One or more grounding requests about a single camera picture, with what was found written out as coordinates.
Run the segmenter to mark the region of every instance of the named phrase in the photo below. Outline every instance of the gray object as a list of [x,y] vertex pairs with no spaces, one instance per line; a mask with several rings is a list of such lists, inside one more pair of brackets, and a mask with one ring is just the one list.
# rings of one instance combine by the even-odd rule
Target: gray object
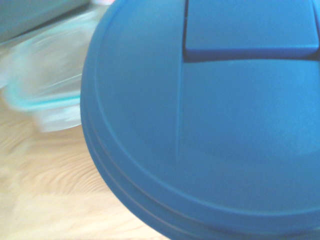
[[0,43],[76,9],[90,0],[0,0]]

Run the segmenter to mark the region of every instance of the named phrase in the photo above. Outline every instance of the blue container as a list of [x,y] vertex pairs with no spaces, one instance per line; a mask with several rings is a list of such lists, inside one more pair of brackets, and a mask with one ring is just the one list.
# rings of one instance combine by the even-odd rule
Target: blue container
[[115,1],[80,106],[129,210],[173,240],[320,239],[317,4]]

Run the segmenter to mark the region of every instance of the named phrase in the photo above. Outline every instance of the wooden table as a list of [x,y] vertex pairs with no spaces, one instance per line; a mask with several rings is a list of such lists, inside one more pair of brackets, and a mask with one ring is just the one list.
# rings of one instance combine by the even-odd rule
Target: wooden table
[[82,128],[41,133],[0,101],[0,239],[166,240],[109,190]]

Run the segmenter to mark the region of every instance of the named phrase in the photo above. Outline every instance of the blue lid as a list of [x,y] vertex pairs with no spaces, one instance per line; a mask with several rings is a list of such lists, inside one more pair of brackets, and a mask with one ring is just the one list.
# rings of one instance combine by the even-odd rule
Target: blue lid
[[80,104],[101,176],[173,240],[319,239],[318,53],[186,60],[189,12],[117,0],[98,25]]

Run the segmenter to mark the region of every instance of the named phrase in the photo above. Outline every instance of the wood grain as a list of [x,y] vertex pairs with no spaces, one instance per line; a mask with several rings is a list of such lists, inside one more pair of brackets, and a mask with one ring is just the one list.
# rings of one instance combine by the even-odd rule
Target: wood grain
[[0,239],[166,240],[107,187],[81,126],[40,133],[0,101]]

